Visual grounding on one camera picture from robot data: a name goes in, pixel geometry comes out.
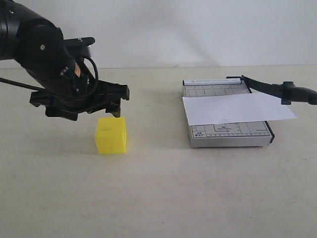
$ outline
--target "black robotic arm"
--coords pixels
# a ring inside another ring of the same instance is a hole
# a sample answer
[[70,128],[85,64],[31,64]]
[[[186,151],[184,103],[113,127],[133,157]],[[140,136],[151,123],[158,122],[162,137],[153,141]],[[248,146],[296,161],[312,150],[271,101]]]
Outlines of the black robotic arm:
[[100,110],[120,117],[121,99],[129,100],[129,88],[99,81],[89,51],[94,42],[92,37],[65,40],[47,19],[13,0],[0,0],[0,60],[15,60],[44,88],[3,78],[0,82],[36,90],[30,103],[45,106],[48,117],[76,121],[80,113]]

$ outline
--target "orange label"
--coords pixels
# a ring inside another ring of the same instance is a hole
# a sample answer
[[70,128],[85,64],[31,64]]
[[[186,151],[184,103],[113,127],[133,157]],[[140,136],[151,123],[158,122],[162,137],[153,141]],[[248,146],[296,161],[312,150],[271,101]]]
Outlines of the orange label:
[[75,62],[75,74],[76,74],[77,77],[79,77],[79,78],[80,78],[80,73],[81,73],[80,67],[79,67],[79,65]]

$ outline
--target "black cable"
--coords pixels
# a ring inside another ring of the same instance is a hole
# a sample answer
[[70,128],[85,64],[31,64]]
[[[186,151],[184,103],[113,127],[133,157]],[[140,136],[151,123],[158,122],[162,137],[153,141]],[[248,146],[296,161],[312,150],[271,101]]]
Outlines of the black cable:
[[82,98],[86,98],[86,97],[91,96],[96,91],[96,89],[98,87],[99,74],[98,74],[97,66],[96,66],[95,62],[91,58],[88,58],[86,56],[78,56],[78,57],[89,60],[90,63],[93,65],[93,68],[94,68],[94,71],[95,71],[95,80],[96,80],[95,86],[94,86],[93,90],[90,93],[85,94],[83,96],[79,96],[79,97],[66,96],[66,95],[63,95],[63,94],[60,94],[60,93],[51,92],[51,91],[49,91],[49,90],[47,90],[45,88],[39,88],[39,87],[36,87],[36,86],[32,86],[32,85],[28,85],[28,84],[24,84],[24,83],[19,83],[19,82],[12,81],[12,80],[8,80],[8,79],[5,79],[5,78],[0,78],[0,82],[1,83],[5,83],[5,84],[9,84],[9,85],[13,85],[13,86],[17,86],[17,87],[20,87],[20,88],[26,88],[26,89],[30,89],[30,90],[36,90],[36,91],[39,91],[39,92],[50,93],[50,94],[53,94],[53,95],[56,95],[56,96],[60,96],[60,97],[63,97],[63,98],[67,98],[67,99],[82,99]]

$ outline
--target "white wall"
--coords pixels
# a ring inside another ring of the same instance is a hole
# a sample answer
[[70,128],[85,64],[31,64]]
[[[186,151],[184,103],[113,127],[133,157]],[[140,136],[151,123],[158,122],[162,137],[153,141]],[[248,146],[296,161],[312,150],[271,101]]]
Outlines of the white wall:
[[317,64],[316,0],[16,1],[95,37],[99,67]]

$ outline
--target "table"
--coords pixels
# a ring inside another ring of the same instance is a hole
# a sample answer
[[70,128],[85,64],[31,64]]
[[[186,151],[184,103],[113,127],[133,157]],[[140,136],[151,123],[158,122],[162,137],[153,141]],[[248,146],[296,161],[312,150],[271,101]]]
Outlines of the table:
[[[0,85],[0,237],[316,237],[315,106],[269,122],[269,147],[190,148],[182,80],[242,74],[317,89],[316,66],[101,69],[131,100],[127,154],[99,156],[95,128],[109,115],[46,118],[29,90]],[[38,86],[24,70],[0,76]]]

